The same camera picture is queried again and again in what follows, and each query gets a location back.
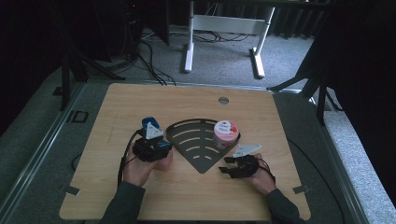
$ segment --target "small cylinder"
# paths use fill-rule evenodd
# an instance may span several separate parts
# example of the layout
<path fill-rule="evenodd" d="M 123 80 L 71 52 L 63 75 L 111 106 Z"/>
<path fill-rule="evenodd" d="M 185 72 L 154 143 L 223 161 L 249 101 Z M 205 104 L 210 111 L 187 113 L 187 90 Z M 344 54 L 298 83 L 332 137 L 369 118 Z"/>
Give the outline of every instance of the small cylinder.
<path fill-rule="evenodd" d="M 232 145 L 239 134 L 238 127 L 229 120 L 217 122 L 213 131 L 213 144 L 220 149 L 226 149 Z"/>

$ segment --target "tape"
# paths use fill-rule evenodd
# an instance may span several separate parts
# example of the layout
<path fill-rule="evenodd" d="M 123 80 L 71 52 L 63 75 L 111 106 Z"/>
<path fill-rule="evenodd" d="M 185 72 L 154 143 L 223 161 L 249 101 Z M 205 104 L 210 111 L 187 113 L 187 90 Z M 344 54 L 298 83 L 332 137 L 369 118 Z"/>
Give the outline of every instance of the tape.
<path fill-rule="evenodd" d="M 307 185 L 303 185 L 303 186 L 300 186 L 300 187 L 296 187 L 293 190 L 294 190 L 295 194 L 298 194 L 298 193 L 301 193 L 301 192 L 307 193 L 311 189 Z"/>
<path fill-rule="evenodd" d="M 71 187 L 71 186 L 62 186 L 59 188 L 60 191 L 65 192 L 65 193 L 69 193 L 75 196 L 79 195 L 80 190 L 75 188 L 75 187 Z"/>

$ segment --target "hand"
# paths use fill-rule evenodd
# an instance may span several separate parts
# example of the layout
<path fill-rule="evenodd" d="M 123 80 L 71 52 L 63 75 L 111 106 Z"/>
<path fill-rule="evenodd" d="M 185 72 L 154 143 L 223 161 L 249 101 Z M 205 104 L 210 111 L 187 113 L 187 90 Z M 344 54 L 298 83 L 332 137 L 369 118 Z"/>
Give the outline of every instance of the hand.
<path fill-rule="evenodd" d="M 125 162 L 128 162 L 123 168 L 123 181 L 130 184 L 142 187 L 146 181 L 149 179 L 149 175 L 152 169 L 157 169 L 161 171 L 167 171 L 170 168 L 170 164 L 173 159 L 173 149 L 171 149 L 166 158 L 159 161 L 141 161 L 133 153 L 132 148 L 134 144 L 128 149 L 128 155 Z"/>
<path fill-rule="evenodd" d="M 256 154 L 254 155 L 256 159 L 259 161 L 259 165 L 265 169 L 269 169 L 268 165 L 265 164 L 265 162 L 262 160 L 262 154 Z M 273 178 L 265 172 L 262 168 L 259 168 L 256 172 L 251 177 L 245 178 L 247 182 L 251 183 L 256 190 L 258 190 L 260 193 L 264 194 L 265 196 L 276 189 L 276 184 L 273 180 Z"/>

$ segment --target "wooden table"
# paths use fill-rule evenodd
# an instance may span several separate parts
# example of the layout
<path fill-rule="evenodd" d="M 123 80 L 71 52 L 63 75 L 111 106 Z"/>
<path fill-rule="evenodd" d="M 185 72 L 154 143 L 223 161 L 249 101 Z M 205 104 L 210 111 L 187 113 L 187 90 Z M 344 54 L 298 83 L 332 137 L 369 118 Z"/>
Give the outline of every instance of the wooden table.
<path fill-rule="evenodd" d="M 220 97 L 227 97 L 223 105 Z M 100 219 L 117 189 L 120 158 L 141 120 L 154 117 L 165 130 L 184 119 L 229 119 L 242 134 L 239 144 L 261 144 L 276 184 L 294 202 L 304 219 L 310 211 L 273 96 L 268 91 L 208 87 L 112 84 L 60 210 L 64 219 Z M 227 156 L 232 156 L 236 148 Z M 219 171 L 220 160 L 199 174 L 176 150 L 168 172 L 153 171 L 139 219 L 142 220 L 268 220 L 265 198 L 244 180 Z"/>

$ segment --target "sleeve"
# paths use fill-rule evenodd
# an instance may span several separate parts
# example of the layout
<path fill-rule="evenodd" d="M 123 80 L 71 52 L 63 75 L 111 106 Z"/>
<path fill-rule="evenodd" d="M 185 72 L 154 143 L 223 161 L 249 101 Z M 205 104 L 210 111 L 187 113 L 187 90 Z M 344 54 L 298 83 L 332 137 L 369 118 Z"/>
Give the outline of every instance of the sleeve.
<path fill-rule="evenodd" d="M 116 195 L 108 205 L 100 224 L 137 223 L 140 205 L 146 190 L 127 182 L 121 182 Z"/>
<path fill-rule="evenodd" d="M 279 189 L 271 191 L 267 195 L 267 201 L 273 224 L 305 223 L 305 221 L 300 218 L 297 206 L 286 198 Z"/>

